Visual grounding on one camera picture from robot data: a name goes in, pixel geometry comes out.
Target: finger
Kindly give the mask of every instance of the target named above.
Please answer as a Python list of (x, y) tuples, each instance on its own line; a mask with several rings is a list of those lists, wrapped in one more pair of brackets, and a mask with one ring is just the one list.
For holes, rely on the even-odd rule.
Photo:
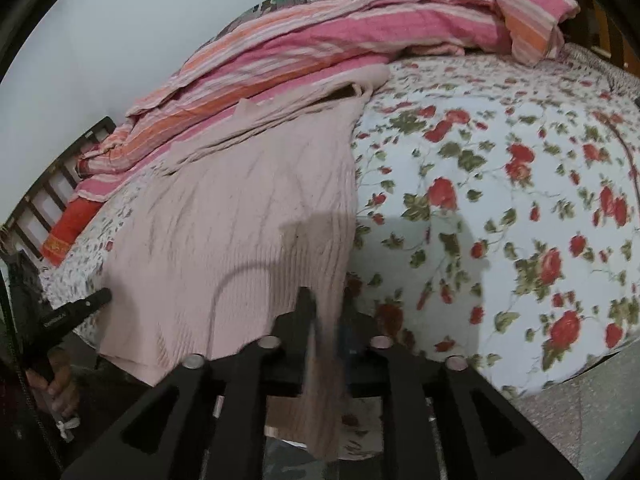
[(37, 374), (31, 369), (27, 370), (25, 374), (27, 376), (27, 382), (31, 388), (41, 391), (45, 391), (47, 389), (47, 385), (49, 383), (47, 383), (47, 380), (43, 376)]
[(56, 375), (54, 379), (51, 381), (51, 384), (47, 388), (47, 393), (51, 397), (55, 397), (63, 392), (66, 387), (71, 383), (71, 366), (65, 366), (59, 368), (56, 371)]
[(66, 387), (66, 389), (56, 397), (56, 399), (54, 399), (51, 409), (58, 413), (62, 413), (71, 405), (71, 401), (74, 399), (77, 392), (76, 384), (69, 384), (69, 386)]
[(54, 372), (57, 372), (60, 368), (68, 366), (70, 361), (71, 359), (69, 358), (69, 354), (62, 348), (56, 347), (49, 352), (49, 362), (51, 363), (51, 368)]
[(66, 408), (62, 412), (62, 416), (64, 416), (66, 418), (66, 417), (72, 415), (73, 413), (75, 413), (78, 410), (78, 405), (79, 404), (80, 404), (80, 392), (76, 388), (74, 390), (74, 393), (73, 393), (72, 397), (69, 399), (68, 405), (66, 406)]

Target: floral bedsheet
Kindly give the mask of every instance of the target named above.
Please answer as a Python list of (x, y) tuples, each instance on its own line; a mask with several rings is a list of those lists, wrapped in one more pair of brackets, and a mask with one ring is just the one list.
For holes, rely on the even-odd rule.
[[(417, 57), (353, 135), (358, 226), (346, 285), (413, 352), (463, 354), (507, 398), (565, 380), (638, 337), (640, 112), (577, 63)], [(110, 199), (57, 269), (53, 306), (100, 285), (150, 174)], [(95, 317), (77, 332), (99, 340)], [(341, 456), (382, 448), (351, 401)]]

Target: cable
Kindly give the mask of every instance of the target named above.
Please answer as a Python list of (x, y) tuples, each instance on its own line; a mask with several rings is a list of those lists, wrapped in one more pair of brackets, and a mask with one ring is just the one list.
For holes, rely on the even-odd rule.
[(18, 375), (18, 380), (20, 382), (20, 388), (22, 389), (22, 393), (24, 394), (24, 398), (27, 401), (27, 407), (31, 413), (31, 416), (36, 421), (38, 429), (40, 431), (40, 435), (43, 438), (45, 444), (47, 445), (47, 449), (49, 449), (49, 453), (53, 462), (55, 462), (56, 467), (62, 473), (64, 471), (64, 466), (62, 465), (62, 460), (54, 447), (53, 443), (49, 439), (49, 435), (47, 434), (47, 430), (45, 429), (40, 417), (38, 416), (38, 410), (36, 409), (36, 402), (33, 398), (33, 393), (29, 385), (27, 384), (27, 377), (24, 373), (24, 369), (22, 368), (22, 364), (20, 362), (20, 346), (18, 344), (18, 333), (15, 329), (14, 323), (14, 315), (11, 311), (11, 306), (9, 305), (9, 295), (7, 293), (6, 287), (4, 286), (4, 277), (2, 276), (2, 270), (0, 270), (0, 308), (2, 310), (2, 316), (4, 317), (4, 328), (7, 336), (7, 343), (9, 347), (9, 355), (11, 356), (12, 361), (14, 362), (14, 368)]

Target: pillow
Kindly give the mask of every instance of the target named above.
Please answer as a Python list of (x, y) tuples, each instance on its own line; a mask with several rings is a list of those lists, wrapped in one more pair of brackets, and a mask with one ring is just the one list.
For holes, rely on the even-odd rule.
[(51, 229), (40, 252), (53, 266), (65, 259), (69, 249), (92, 218), (100, 211), (103, 202), (76, 198), (66, 205), (60, 220)]
[(580, 12), (575, 0), (496, 0), (511, 33), (511, 54), (532, 66), (564, 45), (558, 23)]

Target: gray floor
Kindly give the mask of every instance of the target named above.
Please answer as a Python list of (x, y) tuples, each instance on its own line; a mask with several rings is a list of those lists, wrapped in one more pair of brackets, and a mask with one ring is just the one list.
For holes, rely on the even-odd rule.
[[(640, 345), (516, 407), (578, 468), (605, 480), (640, 431)], [(304, 450), (268, 443), (265, 480), (379, 480), (380, 460), (325, 464)]]
[(640, 431), (640, 346), (516, 406), (586, 480), (604, 480)]

